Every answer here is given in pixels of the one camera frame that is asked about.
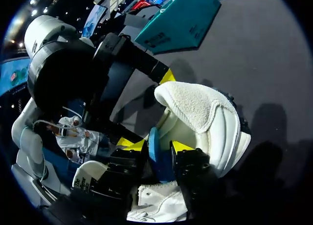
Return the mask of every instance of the cable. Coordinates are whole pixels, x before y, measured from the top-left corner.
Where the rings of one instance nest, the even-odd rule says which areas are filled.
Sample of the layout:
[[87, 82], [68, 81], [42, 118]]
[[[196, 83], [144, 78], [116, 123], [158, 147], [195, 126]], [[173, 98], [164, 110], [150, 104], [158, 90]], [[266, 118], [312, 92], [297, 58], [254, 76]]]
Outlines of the cable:
[[69, 109], [69, 108], [64, 107], [64, 106], [62, 106], [62, 108], [64, 108], [64, 109], [66, 109], [66, 110], [68, 110], [68, 111], [70, 111], [70, 112], [72, 112], [72, 113], [74, 113], [74, 114], [78, 115], [78, 116], [80, 117], [80, 119], [83, 119], [83, 118], [82, 118], [82, 116], [81, 116], [80, 114], [78, 114], [77, 112], [73, 111], [72, 109]]
[[[74, 126], [74, 127], [81, 127], [81, 126], [83, 125], [83, 118], [82, 118], [82, 116], [81, 116], [80, 114], [78, 114], [77, 112], [73, 111], [72, 109], [66, 108], [66, 107], [64, 107], [64, 106], [62, 106], [62, 108], [64, 108], [64, 109], [66, 109], [66, 110], [68, 110], [68, 111], [70, 111], [70, 112], [76, 114], [76, 115], [80, 118], [79, 124], [78, 124], [77, 126]], [[39, 123], [39, 122], [43, 122], [43, 123], [45, 123], [45, 124], [49, 124], [49, 125], [51, 125], [51, 126], [54, 126], [54, 127], [57, 127], [57, 128], [62, 128], [62, 129], [65, 129], [65, 130], [70, 130], [70, 129], [73, 128], [73, 126], [72, 126], [72, 127], [65, 127], [65, 126], [63, 126], [63, 125], [62, 125], [62, 126], [61, 126], [61, 125], [57, 125], [57, 124], [54, 124], [54, 123], [49, 122], [49, 121], [37, 120], [37, 121], [35, 121], [35, 122], [33, 123], [33, 130], [34, 130], [34, 128], [35, 128], [35, 125], [36, 125], [37, 123]]]

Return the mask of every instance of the yellow bracket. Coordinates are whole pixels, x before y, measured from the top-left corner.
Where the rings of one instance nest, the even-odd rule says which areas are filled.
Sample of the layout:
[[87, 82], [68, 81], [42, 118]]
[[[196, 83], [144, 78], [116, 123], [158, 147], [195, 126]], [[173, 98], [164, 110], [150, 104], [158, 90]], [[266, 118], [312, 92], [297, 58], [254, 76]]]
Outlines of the yellow bracket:
[[121, 137], [117, 143], [117, 146], [129, 147], [132, 146], [133, 144], [134, 143], [130, 142], [128, 139]]
[[145, 140], [143, 139], [143, 140], [141, 140], [141, 141], [139, 141], [139, 142], [137, 142], [137, 143], [135, 143], [129, 147], [123, 148], [123, 150], [125, 150], [125, 151], [134, 150], [134, 151], [140, 152], [144, 143], [145, 143]]
[[168, 81], [172, 81], [172, 82], [176, 81], [170, 68], [168, 69], [168, 71], [166, 72], [162, 80], [160, 81], [160, 85]]
[[191, 148], [187, 145], [184, 145], [182, 143], [179, 143], [178, 141], [172, 141], [172, 145], [174, 147], [176, 155], [178, 152], [181, 152], [183, 150], [187, 150], [187, 151], [194, 150], [193, 148]]

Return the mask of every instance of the teal box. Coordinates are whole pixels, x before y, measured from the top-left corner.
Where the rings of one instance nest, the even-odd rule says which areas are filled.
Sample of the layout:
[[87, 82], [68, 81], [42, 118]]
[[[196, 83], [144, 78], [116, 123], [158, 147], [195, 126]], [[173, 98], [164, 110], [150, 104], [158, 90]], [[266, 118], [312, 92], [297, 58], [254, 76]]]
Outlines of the teal box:
[[220, 6], [219, 0], [170, 0], [147, 23], [135, 42], [153, 54], [197, 48]]

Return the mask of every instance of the white fabric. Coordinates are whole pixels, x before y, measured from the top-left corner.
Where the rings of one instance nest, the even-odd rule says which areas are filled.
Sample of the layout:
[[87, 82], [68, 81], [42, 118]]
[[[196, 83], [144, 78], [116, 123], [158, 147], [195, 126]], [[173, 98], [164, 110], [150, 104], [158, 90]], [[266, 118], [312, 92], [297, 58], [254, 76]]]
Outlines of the white fabric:
[[[60, 135], [56, 135], [58, 145], [64, 152], [66, 152], [66, 150], [71, 150], [74, 158], [77, 158], [77, 155], [73, 149], [79, 149], [80, 153], [88, 153], [95, 156], [97, 154], [98, 144], [100, 141], [100, 133], [96, 131], [89, 131], [82, 127], [74, 127], [73, 123], [75, 120], [79, 120], [79, 117], [62, 117], [60, 119], [60, 124], [73, 126], [73, 129], [68, 132], [68, 135], [71, 134], [76, 136], [62, 137]], [[89, 133], [90, 136], [88, 138], [85, 136], [85, 132]]]
[[231, 102], [212, 88], [166, 82], [155, 89], [155, 97], [171, 112], [167, 111], [166, 119], [158, 124], [161, 149], [169, 149], [171, 140], [200, 148], [210, 156], [218, 177], [238, 162], [250, 143], [250, 135], [240, 131], [239, 117]]
[[[88, 161], [82, 164], [75, 173], [72, 187], [81, 188], [89, 192], [91, 178], [99, 180], [107, 170], [107, 166], [97, 162]], [[147, 223], [166, 223], [186, 220], [187, 208], [176, 182], [156, 185], [142, 185], [138, 190], [138, 204], [134, 204], [128, 213], [127, 220]]]
[[138, 206], [128, 213], [128, 221], [170, 223], [186, 219], [187, 208], [176, 182], [142, 185], [138, 196]]

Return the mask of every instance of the gray carpet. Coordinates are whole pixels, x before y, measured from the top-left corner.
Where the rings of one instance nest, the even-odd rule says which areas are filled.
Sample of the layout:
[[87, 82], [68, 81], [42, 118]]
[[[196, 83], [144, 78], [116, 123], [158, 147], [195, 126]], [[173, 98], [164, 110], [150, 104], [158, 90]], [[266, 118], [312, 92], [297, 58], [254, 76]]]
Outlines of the gray carpet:
[[[286, 188], [299, 182], [312, 149], [313, 64], [306, 39], [281, 0], [223, 0], [198, 50], [156, 58], [178, 81], [214, 86], [235, 97], [252, 131], [235, 170], [253, 151], [264, 151], [254, 172], [265, 170]], [[145, 136], [162, 113], [150, 98], [153, 85], [136, 72], [113, 119]], [[272, 144], [262, 147], [265, 141]]]

